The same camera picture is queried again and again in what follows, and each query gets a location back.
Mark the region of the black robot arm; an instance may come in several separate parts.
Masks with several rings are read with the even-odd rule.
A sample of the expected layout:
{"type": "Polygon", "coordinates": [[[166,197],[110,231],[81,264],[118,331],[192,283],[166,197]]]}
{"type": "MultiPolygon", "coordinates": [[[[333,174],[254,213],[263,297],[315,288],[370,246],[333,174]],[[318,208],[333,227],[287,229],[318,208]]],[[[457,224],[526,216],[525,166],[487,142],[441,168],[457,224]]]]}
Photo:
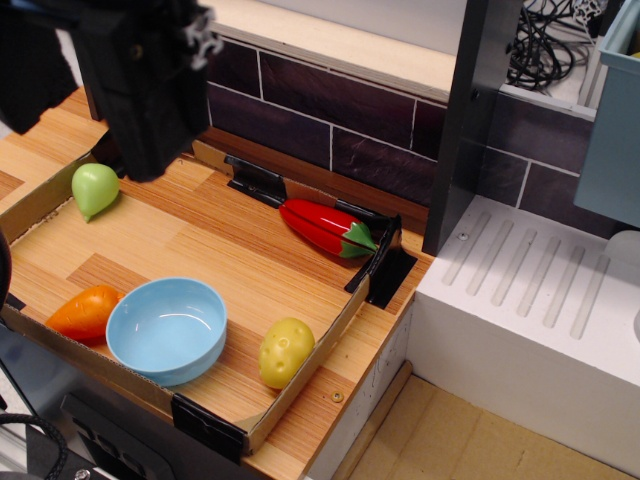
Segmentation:
{"type": "Polygon", "coordinates": [[[213,19],[196,1],[4,1],[1,122],[24,134],[78,88],[65,31],[114,164],[152,181],[208,127],[209,62],[223,47],[213,19]]]}

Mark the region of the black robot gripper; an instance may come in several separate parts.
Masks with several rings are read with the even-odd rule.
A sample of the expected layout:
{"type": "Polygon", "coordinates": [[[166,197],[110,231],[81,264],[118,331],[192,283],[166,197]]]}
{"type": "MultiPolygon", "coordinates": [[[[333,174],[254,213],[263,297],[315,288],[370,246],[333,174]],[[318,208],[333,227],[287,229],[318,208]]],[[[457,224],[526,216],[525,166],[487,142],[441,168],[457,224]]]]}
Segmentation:
{"type": "Polygon", "coordinates": [[[72,40],[126,174],[162,176],[209,125],[212,8],[196,1],[82,1],[72,40]]]}

